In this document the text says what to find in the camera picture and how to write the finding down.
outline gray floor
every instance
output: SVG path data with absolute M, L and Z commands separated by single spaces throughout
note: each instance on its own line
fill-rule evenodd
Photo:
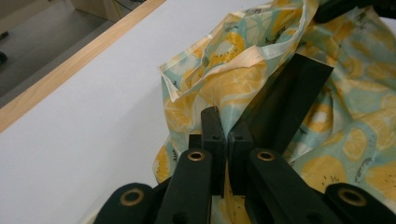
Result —
M 130 9 L 139 4 L 119 0 Z M 122 8 L 125 14 L 128 9 Z M 94 40 L 114 22 L 75 10 L 68 0 L 50 7 L 0 40 L 8 60 L 0 65 L 0 107 Z

